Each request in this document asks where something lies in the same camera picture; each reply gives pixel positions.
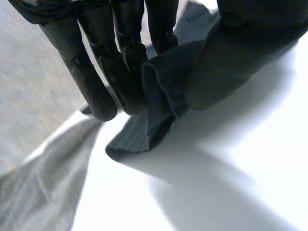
white table surface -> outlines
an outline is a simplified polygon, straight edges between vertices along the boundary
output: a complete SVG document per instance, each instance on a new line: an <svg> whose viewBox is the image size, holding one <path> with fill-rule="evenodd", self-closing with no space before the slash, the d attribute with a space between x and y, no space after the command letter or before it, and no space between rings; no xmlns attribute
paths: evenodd
<svg viewBox="0 0 308 231"><path fill-rule="evenodd" d="M308 230L308 34L235 94L124 163L93 148L73 231Z"/></svg>

robotic hand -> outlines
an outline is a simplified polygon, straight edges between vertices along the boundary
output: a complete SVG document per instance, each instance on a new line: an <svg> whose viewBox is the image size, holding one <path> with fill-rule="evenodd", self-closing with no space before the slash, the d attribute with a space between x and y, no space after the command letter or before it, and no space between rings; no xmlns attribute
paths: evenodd
<svg viewBox="0 0 308 231"><path fill-rule="evenodd" d="M144 0L9 0L29 22L38 24L58 50L93 115L108 121L117 114L111 95L95 71L82 42L85 31L96 61L129 115L145 109L141 64ZM152 44L158 54L178 45L173 34L179 0L145 0ZM115 33L120 51L115 43Z"/></svg>
<svg viewBox="0 0 308 231"><path fill-rule="evenodd" d="M184 86L184 99L204 110L225 99L308 29L308 0L218 0L211 29Z"/></svg>

fabric fold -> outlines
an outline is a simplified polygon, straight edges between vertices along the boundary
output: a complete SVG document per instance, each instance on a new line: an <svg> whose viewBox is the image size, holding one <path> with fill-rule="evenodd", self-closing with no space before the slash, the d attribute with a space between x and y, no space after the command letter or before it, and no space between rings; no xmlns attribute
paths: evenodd
<svg viewBox="0 0 308 231"><path fill-rule="evenodd" d="M204 5L188 2L174 32L180 46L159 56L155 56L153 47L147 49L151 59L141 68L146 110L130 118L108 144L105 150L112 159L119 161L152 150L186 115L185 79L204 38L219 18L219 13L211 14Z"/></svg>

gray floor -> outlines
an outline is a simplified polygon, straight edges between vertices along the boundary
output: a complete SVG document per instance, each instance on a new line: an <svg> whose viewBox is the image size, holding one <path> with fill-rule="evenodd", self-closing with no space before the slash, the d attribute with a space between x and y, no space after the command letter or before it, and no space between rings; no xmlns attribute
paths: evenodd
<svg viewBox="0 0 308 231"><path fill-rule="evenodd" d="M186 1L180 0L178 16ZM150 42L146 18L145 13L144 44ZM0 26L1 173L27 157L84 100L57 50L6 0L0 2Z"/></svg>

towel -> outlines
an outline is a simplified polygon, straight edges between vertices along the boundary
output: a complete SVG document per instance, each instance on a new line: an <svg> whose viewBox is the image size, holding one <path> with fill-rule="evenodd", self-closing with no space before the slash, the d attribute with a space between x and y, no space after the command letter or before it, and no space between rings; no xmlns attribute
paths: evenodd
<svg viewBox="0 0 308 231"><path fill-rule="evenodd" d="M142 84L146 110L133 116L106 147L114 160L148 152L155 148L189 111L183 98L183 85L192 69L208 32L220 19L201 4L188 2L174 34L179 46L159 56L147 49L149 61L143 63Z"/></svg>

